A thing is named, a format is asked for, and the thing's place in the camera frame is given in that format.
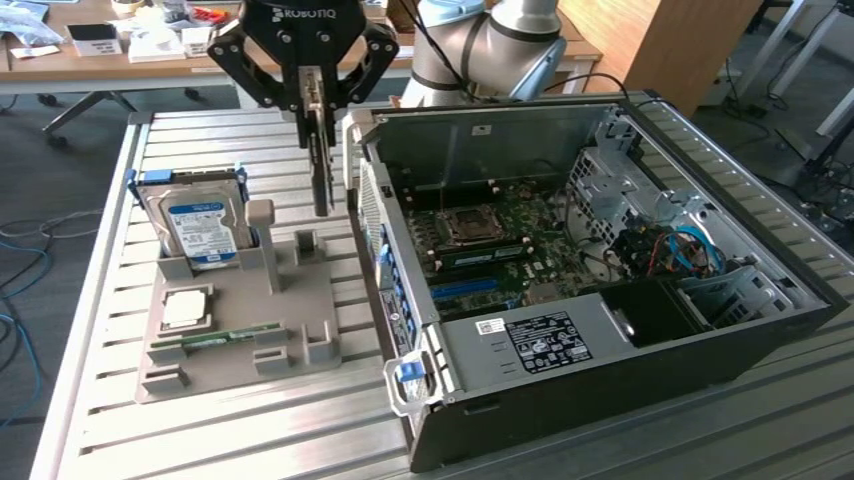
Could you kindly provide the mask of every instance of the slotted metal table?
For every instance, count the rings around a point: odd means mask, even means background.
[[[662,104],[644,107],[745,207],[854,298],[854,263]],[[335,151],[337,178],[342,154]],[[254,198],[277,206],[274,236],[311,226],[327,240],[345,363],[337,370],[134,403],[159,246],[126,193],[129,168],[242,162]],[[650,150],[672,188],[685,182]],[[344,206],[314,218],[309,163],[273,111],[137,117],[129,126],[33,471],[34,479],[835,478],[854,471],[854,315],[781,348],[733,383],[426,475],[408,470]]]

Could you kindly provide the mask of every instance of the robotiq logo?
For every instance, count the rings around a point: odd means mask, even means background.
[[[283,18],[338,18],[338,11],[333,8],[323,8],[321,10],[282,10],[281,8],[273,9],[273,21],[281,22]]]

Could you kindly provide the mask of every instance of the chair wheel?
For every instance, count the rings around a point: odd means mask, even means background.
[[[197,90],[195,88],[186,88],[185,96],[189,99],[191,99],[194,102],[198,102],[199,100],[202,100],[202,94],[199,93],[199,90]]]
[[[49,135],[47,142],[53,148],[66,148],[69,146],[69,139],[66,137],[57,137],[54,135]]]
[[[55,107],[57,105],[59,105],[59,102],[57,101],[57,97],[54,95],[39,94],[38,98],[39,103],[46,107]]]

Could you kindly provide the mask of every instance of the psu label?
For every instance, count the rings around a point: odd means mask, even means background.
[[[529,373],[545,372],[593,358],[566,312],[508,323],[506,328]]]

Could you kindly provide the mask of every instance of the motherboard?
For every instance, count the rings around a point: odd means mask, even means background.
[[[586,264],[586,254],[558,214],[565,197],[553,186],[529,180],[506,188],[492,185],[490,190],[485,203],[460,205],[466,202],[456,202],[456,197],[484,197],[446,192],[440,208],[406,210],[444,320],[574,297],[612,277],[608,268],[594,273]],[[410,204],[430,203],[413,195]]]

